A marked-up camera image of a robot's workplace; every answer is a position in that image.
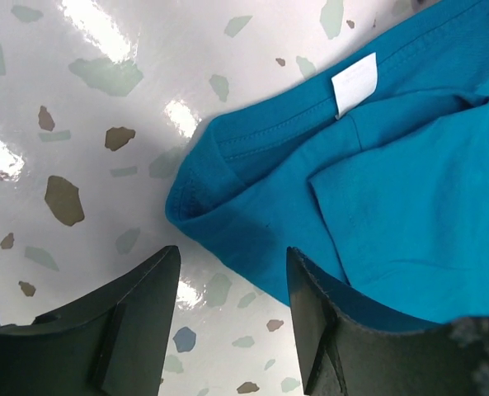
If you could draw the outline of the blue t shirt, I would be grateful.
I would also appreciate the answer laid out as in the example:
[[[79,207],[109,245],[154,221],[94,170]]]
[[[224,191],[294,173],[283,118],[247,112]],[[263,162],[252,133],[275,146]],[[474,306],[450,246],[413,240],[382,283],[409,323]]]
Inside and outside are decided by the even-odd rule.
[[[297,247],[435,323],[489,316],[489,1],[442,1],[210,122],[168,220],[283,303]]]

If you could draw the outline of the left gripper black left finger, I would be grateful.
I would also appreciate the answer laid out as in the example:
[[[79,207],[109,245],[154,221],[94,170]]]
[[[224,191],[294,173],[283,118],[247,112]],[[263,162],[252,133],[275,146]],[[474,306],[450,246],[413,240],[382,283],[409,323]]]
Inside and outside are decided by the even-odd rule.
[[[156,395],[181,255],[166,246],[32,324],[0,327],[0,395]]]

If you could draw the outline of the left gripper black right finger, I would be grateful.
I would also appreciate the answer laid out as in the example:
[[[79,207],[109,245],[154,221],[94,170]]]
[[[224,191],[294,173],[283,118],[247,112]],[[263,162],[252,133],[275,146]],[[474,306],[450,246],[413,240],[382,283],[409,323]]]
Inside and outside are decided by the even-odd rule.
[[[400,313],[286,252],[306,395],[489,395],[489,317],[432,323]]]

